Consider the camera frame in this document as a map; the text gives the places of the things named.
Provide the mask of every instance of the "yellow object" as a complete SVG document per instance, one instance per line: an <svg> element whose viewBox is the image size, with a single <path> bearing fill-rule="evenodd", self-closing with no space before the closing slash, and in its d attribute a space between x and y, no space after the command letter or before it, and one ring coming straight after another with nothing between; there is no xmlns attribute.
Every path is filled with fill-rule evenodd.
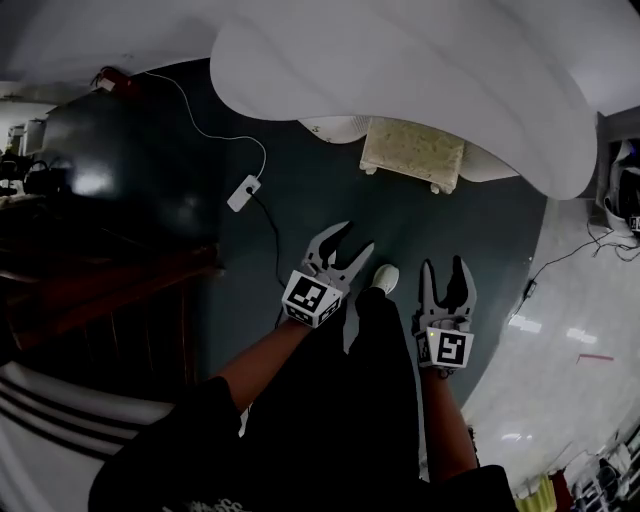
<svg viewBox="0 0 640 512"><path fill-rule="evenodd" d="M369 123L360 168L378 167L429 181L434 192L451 194L458 183L464 140L409 121L374 117Z"/></svg>
<svg viewBox="0 0 640 512"><path fill-rule="evenodd" d="M515 501L519 512L555 512L558 506L553 484L547 475L540 477L540 487L535 493Z"/></svg>

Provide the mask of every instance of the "black cable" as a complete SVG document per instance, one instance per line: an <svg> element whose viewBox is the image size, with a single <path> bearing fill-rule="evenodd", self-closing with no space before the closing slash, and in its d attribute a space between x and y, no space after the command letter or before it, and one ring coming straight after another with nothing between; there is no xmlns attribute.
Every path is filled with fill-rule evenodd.
<svg viewBox="0 0 640 512"><path fill-rule="evenodd" d="M616 244L616 243L611 243L611 244L601 244L600 240L602 240L603 238L609 236L611 233L614 232L614 230L610 230L609 232L605 233L604 235L596 238L595 236L593 236L593 233L591 233L591 228L589 226L589 220L587 220L587 232L589 233L589 236L591 237L591 241L590 242L586 242L584 244L582 244L581 246L577 247L576 249L574 249L573 251L571 251L569 254L562 256L561 258L557 258L555 260L551 260L548 261L547 263L545 263L540 270L538 270L536 272L536 274L527 281L527 287L525 289L525 291L522 294L522 298L520 299L520 304L518 304L518 307L516 308L516 310L511 313L510 318L513 318L514 316L516 316L519 312L520 309L522 308L522 306L524 305L524 303L527 301L527 299L530 297L529 294L529 290L531 289L531 286L536 282L536 279L538 278L538 276L542 273L542 271L547 268L550 265L553 265L554 263L558 263L559 261L562 260L566 260L567 258L570 258L571 256L573 256L575 253L577 253L578 251L580 251L581 249L584 249L585 247L587 247L588 245L593 245L596 244L598 246L598 248L595 250L595 252L591 255L592 257L596 257L598 255L598 252L603 248L603 247L608 247L608 246L615 246L616 247L616 256L618 256L618 258L620 258L623 261L626 262L630 262L633 261L635 258L637 258L638 256L640 256L640 252L636 255L634 255L632 258L627 259L624 258L622 256L620 256L620 254L617 252L619 249L621 250L632 250L632 249L640 249L640 245L636 246L636 247L630 247L627 245L623 245L623 244Z"/></svg>
<svg viewBox="0 0 640 512"><path fill-rule="evenodd" d="M262 211L266 215L267 220L269 221L269 224L271 225L271 229L273 230L273 234L274 234L275 242L276 242L276 269L275 269L276 279L278 280L278 283L280 284L280 286L282 286L282 288L285 289L286 285L284 284L284 282L280 278L280 232L278 231L278 228L277 228L275 222L273 222L273 219L271 218L271 215L269 215L269 210L267 210L267 207L264 205L264 203L262 201L260 201L260 199L258 199L254 195L253 190L247 189L247 192L260 205L260 208L262 208ZM280 311L278 312L278 318L276 318L276 322L275 322L275 324L273 326L274 329L277 328L278 325L280 325L280 319L282 318L282 313L284 313L284 309L280 308Z"/></svg>
<svg viewBox="0 0 640 512"><path fill-rule="evenodd" d="M547 268L549 265L553 265L554 263L558 263L559 261L562 260L566 260L567 258L570 258L571 256L573 256L575 253L577 253L580 249L585 248L587 245L592 245L592 244L598 244L598 242L600 240L602 240L604 237L609 236L611 233L613 233L613 230L609 231L607 234L602 235L601 237L598 238L594 238L593 235L591 235L591 231L589 231L589 234L591 235L591 238L593 238L593 240L591 242L586 242L584 244L582 244L580 247L578 247L577 249L571 251L569 254L567 254L566 256L563 256L562 258L558 258L557 260L552 260L549 261L547 263L545 263L542 268L540 270L538 270L538 272L536 272L536 275L533 276L530 280L531 281L535 281L536 278L540 275L540 273ZM600 248L604 247L605 244L603 244L602 246L600 246L600 244L598 244L598 250L600 250Z"/></svg>
<svg viewBox="0 0 640 512"><path fill-rule="evenodd" d="M89 85L91 87L98 87L98 82L102 80L102 77L104 76L104 72L107 71L108 69L110 69L111 71L115 71L118 74L121 74L120 71L118 71L116 68L112 68L111 66L105 66L100 71L98 71L98 73L96 73L96 76L94 76L93 80L89 82Z"/></svg>

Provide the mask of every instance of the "black shirt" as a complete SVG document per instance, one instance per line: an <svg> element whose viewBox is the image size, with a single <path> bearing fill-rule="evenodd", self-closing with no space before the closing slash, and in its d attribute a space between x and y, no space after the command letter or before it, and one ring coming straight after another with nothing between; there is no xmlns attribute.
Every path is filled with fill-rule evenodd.
<svg viewBox="0 0 640 512"><path fill-rule="evenodd" d="M205 382L105 463L89 511L515 510L499 466L440 486L417 478L399 482L393 468L376 458L375 446L363 457L352 452L349 440L336 439L317 453L308 439L305 447L278 447L283 453L306 450L305 464L283 467L277 458L259 460L238 436L240 426L227 382Z"/></svg>

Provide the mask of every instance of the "wooden furniture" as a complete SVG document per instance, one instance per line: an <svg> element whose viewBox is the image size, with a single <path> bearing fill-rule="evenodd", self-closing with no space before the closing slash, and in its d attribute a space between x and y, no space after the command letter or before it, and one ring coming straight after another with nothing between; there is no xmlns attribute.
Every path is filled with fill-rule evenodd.
<svg viewBox="0 0 640 512"><path fill-rule="evenodd" d="M222 272L217 246L142 247L48 213L34 220L38 210L0 210L4 362L174 401L196 381L192 305Z"/></svg>

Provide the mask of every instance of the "power cable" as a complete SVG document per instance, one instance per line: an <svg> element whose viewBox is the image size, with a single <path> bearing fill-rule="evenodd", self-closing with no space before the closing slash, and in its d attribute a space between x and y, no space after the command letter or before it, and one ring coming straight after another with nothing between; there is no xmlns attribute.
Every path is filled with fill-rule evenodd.
<svg viewBox="0 0 640 512"><path fill-rule="evenodd" d="M260 199L258 199L253 194L253 192L249 192L249 194L251 194L251 197L253 197L253 199L255 199L256 203L258 203L260 208L262 208L262 211L266 215L267 220L269 221L269 224L271 225L271 229L273 230L273 235L274 235L275 242L276 242L276 268L275 268L276 279L277 279L278 283L280 284L280 286L282 286L282 288L284 289L287 286L284 284L284 281L282 281L282 279L280 278L280 232L278 231L278 228L277 228L275 222L273 222L273 219L271 218L271 215L269 214L269 210L267 210L267 207L264 205L264 203L262 201L260 201Z"/></svg>
<svg viewBox="0 0 640 512"><path fill-rule="evenodd" d="M278 313L278 318L276 318L276 323L273 324L273 328L277 329L280 325L280 319L282 318L282 313L284 313L284 308L280 308L280 313Z"/></svg>
<svg viewBox="0 0 640 512"><path fill-rule="evenodd" d="M262 155L263 155L262 167L260 168L260 172L256 176L257 179L260 179L260 176L262 176L262 173L264 172L264 168L267 165L267 150L264 147L264 145L262 144L262 142L260 142L258 139L254 139L253 137L249 137L248 135L240 135L238 137L221 137L220 135L209 135L208 133L203 132L200 129L200 127L197 125L197 123L196 123L196 121L195 121L195 119L193 117L193 112L191 110L191 105L189 105L189 98L187 98L187 93L184 92L184 89L180 86L180 84L178 82L176 82L173 78L169 78L168 76L157 75L155 73L150 73L149 71L145 71L144 74L145 75L149 75L149 76L154 76L156 78L162 78L163 80L167 80L168 82L171 82L173 85L175 85L180 90L180 92L182 93L182 97L184 98L184 102L187 105L187 111L189 112L189 117L191 118L191 123L193 124L193 127L203 137L206 137L208 139L219 139L219 140L227 140L227 141L232 141L232 140L250 140L250 141L256 143L258 146L260 146L260 149L262 149Z"/></svg>
<svg viewBox="0 0 640 512"><path fill-rule="evenodd" d="M609 236L610 234L614 233L613 229L609 230L604 235L599 236L598 238L596 238L593 235L593 233L591 232L591 226L589 224L589 221L587 220L587 232L589 233L589 237L591 238L590 242L586 242L586 243L580 245L579 247L577 247L576 249L571 251L569 254L566 254L565 256L562 256L561 258L557 258L555 260L548 261L547 263L542 265L542 267L540 267L540 270L538 270L536 272L536 274L531 279L529 279L527 281L527 287L525 288L524 293L522 294L522 298L520 300L520 303L518 304L518 307L516 308L516 310L511 314L510 318L513 318L514 316L516 316L520 312L520 309L522 308L524 303L527 301L527 299L529 299L529 297L531 297L531 295L533 295L533 291L535 290L535 288L537 286L536 279L538 278L538 276L542 273L542 271L544 269L546 269L550 265L553 265L553 264L558 263L560 261L566 260L567 258L570 258L574 254L576 254L578 251L580 251L581 249L584 249L585 247L587 247L589 245L596 244L598 246L598 248L591 255L591 257L593 257L593 258L598 256L598 253L605 247L614 247L615 255L620 260L624 261L625 263L630 263L633 260L635 260L638 256L640 256L640 250L630 258L627 258L627 257L623 256L620 253L620 251L622 251L622 252L630 252L630 251L638 250L638 249L640 249L640 244L636 244L635 246L621 244L621 243L617 243L617 242L610 242L610 243L601 244L600 240L602 240L603 238L605 238L605 237Z"/></svg>

